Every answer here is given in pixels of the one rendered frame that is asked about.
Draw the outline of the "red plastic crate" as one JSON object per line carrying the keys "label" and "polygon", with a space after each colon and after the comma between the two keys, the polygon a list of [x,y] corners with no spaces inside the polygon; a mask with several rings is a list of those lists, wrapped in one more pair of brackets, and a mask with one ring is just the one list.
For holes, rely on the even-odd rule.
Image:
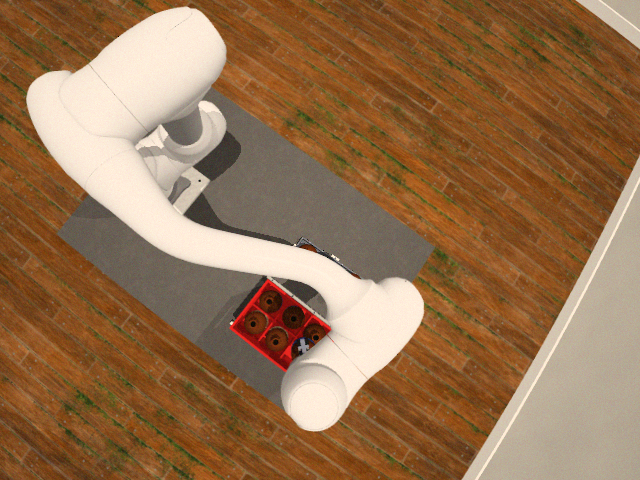
{"label": "red plastic crate", "polygon": [[[272,285],[273,285],[274,287],[273,287]],[[278,290],[277,290],[277,289],[278,289]],[[280,308],[277,312],[275,312],[275,313],[271,313],[271,314],[270,314],[270,313],[267,313],[269,316],[266,314],[266,312],[262,311],[262,310],[261,310],[261,308],[260,308],[260,306],[259,306],[259,298],[260,298],[260,296],[261,296],[265,291],[268,291],[268,290],[274,290],[274,291],[277,291],[277,292],[282,296],[282,299],[283,299],[283,303],[282,303],[281,308]],[[281,292],[282,292],[283,294],[282,294]],[[286,297],[286,296],[287,296],[287,297]],[[290,299],[291,299],[292,301],[291,301]],[[253,301],[253,300],[254,300],[254,301]],[[296,304],[295,304],[295,303],[296,303]],[[254,306],[252,306],[251,304],[252,304],[252,305],[254,305],[256,308],[255,308]],[[315,315],[313,315],[310,311],[308,311],[306,308],[304,308],[301,304],[299,304],[297,301],[295,301],[292,297],[290,297],[288,294],[286,294],[282,289],[280,289],[279,287],[277,287],[277,286],[276,286],[274,283],[272,283],[271,281],[269,281],[269,283],[268,283],[268,282],[267,282],[267,283],[265,283],[265,284],[261,287],[261,289],[257,292],[257,294],[256,294],[256,295],[253,297],[253,299],[249,302],[249,304],[246,306],[246,308],[245,308],[245,309],[242,311],[242,313],[238,316],[238,318],[236,319],[235,329],[234,329],[234,332],[235,332],[237,335],[239,335],[242,339],[244,339],[247,343],[249,343],[251,346],[253,346],[256,350],[258,350],[261,354],[263,354],[265,357],[267,357],[270,361],[272,361],[274,364],[276,364],[279,368],[281,368],[281,369],[282,369],[283,371],[285,371],[285,372],[287,371],[287,368],[288,368],[289,364],[290,364],[290,363],[291,363],[291,361],[292,361],[292,359],[291,359],[291,346],[292,346],[292,343],[293,343],[297,338],[299,338],[299,337],[303,337],[303,335],[302,335],[302,331],[303,331],[304,327],[306,326],[306,325],[305,325],[305,326],[300,330],[300,333],[296,336],[296,333],[297,333],[297,331],[298,331],[300,328],[298,328],[298,329],[290,329],[290,328],[288,328],[288,327],[286,327],[286,326],[284,325],[283,320],[282,320],[282,315],[283,315],[283,312],[285,311],[285,309],[286,309],[287,307],[289,307],[289,306],[298,306],[298,307],[300,306],[300,307],[301,307],[301,309],[303,310],[303,312],[304,312],[304,314],[305,314],[305,322],[304,322],[304,323],[306,323],[306,325],[308,324],[308,322],[309,322],[309,323],[311,323],[311,322],[316,322],[316,323],[320,324],[320,325],[325,329],[326,334],[331,330],[331,328],[330,328],[328,325],[326,325],[323,321],[321,321],[319,318],[317,318]],[[250,308],[250,309],[249,309],[249,308]],[[257,309],[257,308],[258,308],[258,309]],[[249,310],[246,310],[246,309],[249,309]],[[246,310],[246,311],[245,311],[245,310]],[[261,311],[261,312],[263,312],[266,316],[268,316],[268,325],[267,325],[267,327],[266,327],[266,329],[267,329],[267,330],[265,329],[265,330],[264,330],[262,333],[260,333],[260,334],[251,334],[251,333],[249,333],[249,332],[245,329],[245,327],[244,327],[244,319],[245,319],[246,315],[247,315],[248,313],[250,313],[250,312],[254,311],[254,310],[260,310],[260,311]],[[304,311],[304,310],[305,310],[305,311]],[[282,312],[282,313],[281,313],[281,312]],[[308,313],[309,313],[310,315],[309,315]],[[276,317],[276,316],[278,316],[278,317]],[[271,318],[271,317],[272,317],[272,318]],[[275,317],[276,317],[276,318],[275,318]],[[315,319],[314,319],[313,317],[314,317]],[[311,319],[311,318],[312,318],[312,319]],[[280,324],[278,324],[274,319],[275,319],[278,323],[280,323]],[[319,322],[318,322],[317,320],[318,320]],[[272,321],[273,321],[273,322],[272,322]],[[271,322],[272,322],[272,323],[271,323]],[[322,323],[322,324],[321,324],[321,323]],[[270,324],[272,324],[272,325],[270,325]],[[269,325],[270,325],[270,326],[269,326]],[[268,326],[269,326],[269,327],[268,327]],[[266,334],[268,333],[268,330],[269,330],[270,328],[274,327],[274,326],[281,326],[284,330],[286,330],[286,329],[287,329],[288,331],[290,331],[290,332],[288,332],[288,331],[286,330],[286,331],[288,332],[288,343],[291,341],[291,339],[292,339],[293,337],[295,337],[295,338],[294,338],[294,340],[292,341],[292,343],[291,343],[290,345],[289,345],[289,344],[287,344],[287,346],[289,345],[288,347],[286,346],[283,350],[281,350],[281,351],[279,351],[279,352],[274,352],[274,351],[270,350],[270,349],[266,346],[266,343],[265,343],[265,337],[266,337]],[[285,329],[284,327],[285,327],[286,329]],[[265,333],[266,333],[266,334],[265,334]],[[265,334],[265,335],[263,335],[263,334]],[[295,335],[295,336],[294,336],[294,335]],[[262,339],[261,339],[261,338],[262,338]],[[258,343],[258,342],[259,342],[259,343]],[[285,350],[286,350],[286,351],[285,351]],[[285,352],[284,352],[284,351],[285,351]],[[283,353],[283,352],[284,352],[284,353]],[[265,353],[268,353],[268,354],[271,354],[271,355],[275,355],[275,356],[279,356],[279,359],[281,359],[281,358],[282,358],[282,360],[283,360],[284,364],[283,364],[282,362],[280,362],[280,361],[276,360],[276,359],[275,359],[275,358],[273,358],[273,357],[271,358],[271,356],[268,356],[268,354],[265,354]],[[273,359],[274,359],[274,360],[273,360]],[[278,363],[279,363],[279,364],[278,364]],[[281,365],[282,365],[282,366],[281,366]],[[284,368],[283,368],[283,367],[284,367]]]}

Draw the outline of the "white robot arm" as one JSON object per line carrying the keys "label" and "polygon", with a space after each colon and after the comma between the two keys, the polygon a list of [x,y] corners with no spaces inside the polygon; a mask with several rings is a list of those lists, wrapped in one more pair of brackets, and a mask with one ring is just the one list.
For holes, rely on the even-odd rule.
{"label": "white robot arm", "polygon": [[225,134],[220,110],[201,100],[221,74],[226,52],[201,11],[161,11],[116,38],[90,65],[37,78],[28,89],[28,111],[61,168],[158,249],[319,292],[333,341],[326,335],[290,363],[297,359],[283,377],[281,400],[300,428],[322,431],[411,339],[424,302],[406,279],[358,279],[313,251],[209,228],[173,207],[191,185],[181,175]]}

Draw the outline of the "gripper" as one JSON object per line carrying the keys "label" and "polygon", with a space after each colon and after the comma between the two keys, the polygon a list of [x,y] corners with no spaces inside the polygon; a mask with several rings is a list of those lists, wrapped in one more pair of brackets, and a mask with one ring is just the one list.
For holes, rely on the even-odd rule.
{"label": "gripper", "polygon": [[[298,347],[298,351],[300,353],[300,356],[303,355],[305,352],[307,352],[309,350],[309,339],[308,338],[304,338],[304,339],[299,339],[297,340],[297,347]],[[307,349],[307,351],[306,351]]]}

